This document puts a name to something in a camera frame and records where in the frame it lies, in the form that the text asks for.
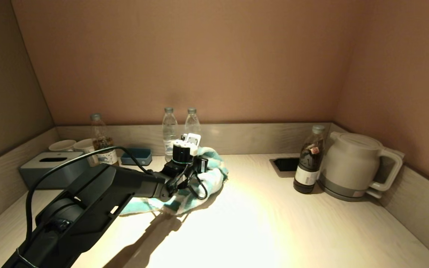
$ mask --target white plastic part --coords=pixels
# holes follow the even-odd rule
[[[382,198],[382,194],[383,194],[383,192],[380,192],[380,191],[372,189],[372,188],[368,188],[366,193],[375,197],[375,198],[378,198],[378,199]]]
[[[176,140],[174,146],[189,148],[191,156],[198,155],[198,148],[201,141],[201,135],[189,133],[184,141]]]
[[[378,154],[378,156],[385,156],[388,158],[391,158],[393,161],[395,161],[395,165],[393,166],[392,170],[390,171],[390,174],[388,175],[387,179],[385,180],[385,183],[378,183],[378,182],[372,182],[370,184],[370,187],[374,188],[375,190],[379,191],[386,191],[390,189],[392,186],[393,181],[397,177],[398,172],[400,171],[401,166],[403,165],[403,157],[405,154],[403,154],[400,151],[395,151],[392,149],[384,148],[381,150]]]

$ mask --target teal striped towel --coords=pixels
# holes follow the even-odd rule
[[[198,178],[208,191],[208,198],[221,189],[228,178],[228,169],[221,156],[209,147],[198,149],[198,156],[208,159],[208,171],[198,174]],[[203,187],[196,181],[191,184],[196,193],[203,197]],[[188,189],[179,190],[170,200],[162,202],[156,198],[132,198],[120,215],[146,213],[150,211],[163,211],[173,215],[182,215],[185,212],[203,204],[208,200],[197,199]]]

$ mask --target kettle base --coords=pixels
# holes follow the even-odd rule
[[[324,190],[324,192],[326,192],[328,195],[335,197],[339,200],[344,200],[344,201],[348,201],[348,202],[357,202],[357,201],[361,201],[363,199],[363,196],[365,194],[365,191],[356,191],[356,190],[352,190],[352,189],[347,189],[344,188],[340,185],[337,185],[331,181],[329,181],[327,178],[325,178],[325,176],[321,173],[320,174],[320,179],[317,180],[317,182],[319,183],[319,186],[322,190]],[[344,191],[347,194],[351,195],[357,195],[356,197],[353,196],[346,196],[346,195],[341,195],[337,192],[334,192],[333,190],[329,189],[330,188],[337,188],[338,190]]]

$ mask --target plastic water bottle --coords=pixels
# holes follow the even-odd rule
[[[196,116],[196,108],[188,108],[188,117],[185,121],[185,133],[193,133],[201,135],[201,125]]]
[[[165,144],[165,161],[169,162],[173,157],[173,143],[177,139],[178,122],[173,114],[172,107],[165,107],[163,117],[163,143]]]

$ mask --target kettle handle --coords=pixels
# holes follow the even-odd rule
[[[390,189],[392,186],[393,181],[397,177],[398,172],[400,171],[401,166],[403,165],[403,157],[405,154],[399,151],[395,151],[388,148],[383,148],[383,150],[380,151],[378,156],[385,156],[388,158],[391,158],[393,161],[395,161],[395,165],[393,166],[392,170],[390,171],[390,174],[388,175],[385,183],[378,183],[378,182],[372,182],[370,184],[370,187],[374,188],[375,190],[379,191],[386,191]]]

